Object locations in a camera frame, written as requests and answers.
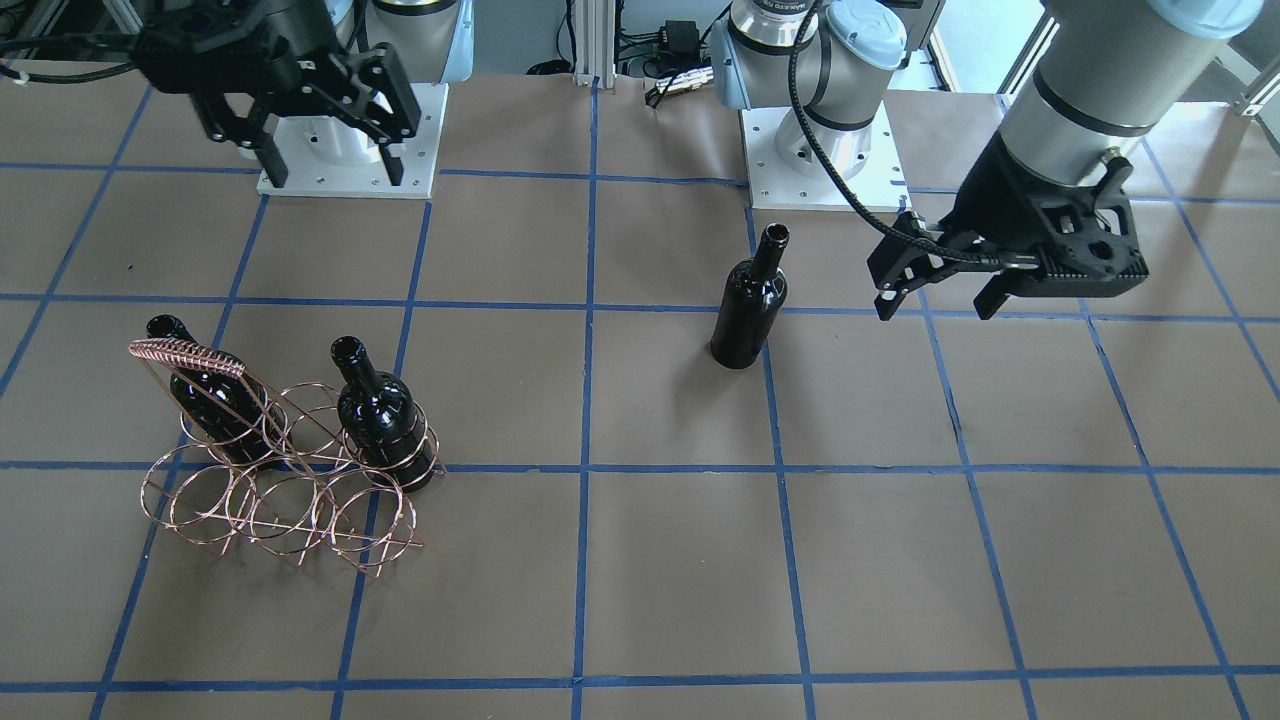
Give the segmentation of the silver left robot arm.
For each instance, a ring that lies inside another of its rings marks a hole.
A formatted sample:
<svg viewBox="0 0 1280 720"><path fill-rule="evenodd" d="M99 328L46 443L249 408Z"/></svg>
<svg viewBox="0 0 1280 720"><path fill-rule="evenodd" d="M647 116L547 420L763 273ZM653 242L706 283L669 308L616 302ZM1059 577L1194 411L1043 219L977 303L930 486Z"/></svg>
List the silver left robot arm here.
<svg viewBox="0 0 1280 720"><path fill-rule="evenodd" d="M864 204L868 231L884 237L870 252L876 307L891 318L904 300L954 275L986 274L975 311L993 316L1011 297L1112 299L1149 278L1137 219L1126 192L1132 150L1143 131L1137 109L1174 90L1193 87L1187 59L1162 47L1155 14L1165 3L1143 6L1115 1L1126 17L1116 27L1084 17L1083 1L1047 1L1004 88L1009 117L993 132L957 184L954 208L927 222L895 176L893 164L911 147L914 122L882 109L854 126L836 123L842 64L850 55L836 41L840 12L812 28L819 38L801 51L797 77L801 109L785 96L786 50L748 51L728 9L710 29L713 56L694 72L722 92L713 126L698 137L666 137L684 123L663 110L684 91L676 73L648 88L646 109L630 108L655 132L653 156L719 156L714 142L728 120L742 135L742 150L728 168L668 176L604 174L611 184L731 188L759 210L840 211Z"/></svg>

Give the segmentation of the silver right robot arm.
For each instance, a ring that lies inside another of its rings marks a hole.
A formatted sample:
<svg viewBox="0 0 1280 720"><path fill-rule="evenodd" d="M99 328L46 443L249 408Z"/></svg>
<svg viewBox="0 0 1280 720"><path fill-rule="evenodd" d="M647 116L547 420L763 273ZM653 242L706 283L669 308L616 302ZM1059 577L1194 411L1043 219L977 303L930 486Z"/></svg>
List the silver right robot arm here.
<svg viewBox="0 0 1280 720"><path fill-rule="evenodd" d="M429 199L449 87L474 69L474 5L192 1L151 15L129 58L257 160L262 195Z"/></svg>

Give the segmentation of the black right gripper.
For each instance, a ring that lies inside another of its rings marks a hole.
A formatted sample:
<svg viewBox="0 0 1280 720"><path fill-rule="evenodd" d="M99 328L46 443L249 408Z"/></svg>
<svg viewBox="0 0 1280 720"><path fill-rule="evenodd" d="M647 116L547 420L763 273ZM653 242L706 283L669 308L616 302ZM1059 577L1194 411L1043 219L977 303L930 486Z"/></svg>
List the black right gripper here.
<svg viewBox="0 0 1280 720"><path fill-rule="evenodd" d="M273 111L308 111L366 135L390 184L404 164L390 147L416 136L421 119L398 53L389 42L344 53L323 1L193 1L146 20L134 64L164 94L195 97L204 133L248 149L273 188L289 169L266 129ZM227 94L253 99L238 117Z"/></svg>

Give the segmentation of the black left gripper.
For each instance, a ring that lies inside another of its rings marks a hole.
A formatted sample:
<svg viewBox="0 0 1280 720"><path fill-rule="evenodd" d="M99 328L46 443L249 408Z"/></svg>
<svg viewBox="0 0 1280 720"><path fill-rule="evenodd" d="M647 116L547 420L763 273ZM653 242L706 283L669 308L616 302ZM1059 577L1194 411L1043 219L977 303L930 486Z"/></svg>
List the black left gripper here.
<svg viewBox="0 0 1280 720"><path fill-rule="evenodd" d="M892 319L909 295L957 273L1000 272L997 252L1032 255L1037 265L993 274L973 300L982 320L1014 296L1108 299L1146 282L1149 268L1123 190L1133 164L1120 152L1105 155L1097 184L1057 184L1034 176L993 136L945 218L946 234L906 210L870 252L878 318Z"/></svg>

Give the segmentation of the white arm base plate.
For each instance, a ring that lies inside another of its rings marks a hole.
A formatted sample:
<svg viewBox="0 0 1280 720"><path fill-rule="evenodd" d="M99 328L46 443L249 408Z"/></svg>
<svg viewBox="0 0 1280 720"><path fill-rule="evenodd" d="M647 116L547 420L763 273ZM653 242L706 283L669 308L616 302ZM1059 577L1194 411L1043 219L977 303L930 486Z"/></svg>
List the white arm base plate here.
<svg viewBox="0 0 1280 720"><path fill-rule="evenodd" d="M413 83L422 110L419 132L393 149L403 177L393 184L375 143L329 117L292 117L278 122L275 143L289 174L274 187L260 174L261 195L326 199L430 199L436 174L449 85Z"/></svg>
<svg viewBox="0 0 1280 720"><path fill-rule="evenodd" d="M742 146L751 205L794 211L851 211L788 108L741 110ZM842 132L813 126L820 147L847 188L873 213L913 205L902 164L879 105L869 126Z"/></svg>

